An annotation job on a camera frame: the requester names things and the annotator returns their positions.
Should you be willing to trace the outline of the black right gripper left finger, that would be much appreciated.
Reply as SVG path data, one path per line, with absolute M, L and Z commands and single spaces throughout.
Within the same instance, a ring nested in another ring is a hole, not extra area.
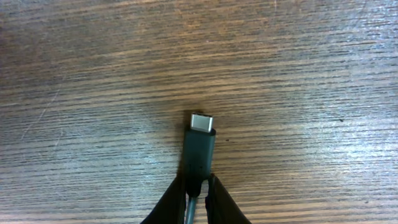
M 185 208 L 185 180 L 178 175 L 141 224 L 182 224 Z

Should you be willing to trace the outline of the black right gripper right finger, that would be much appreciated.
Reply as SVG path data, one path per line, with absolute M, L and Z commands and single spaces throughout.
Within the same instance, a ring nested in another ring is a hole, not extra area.
M 251 224 L 216 175 L 208 179 L 205 198 L 208 224 Z

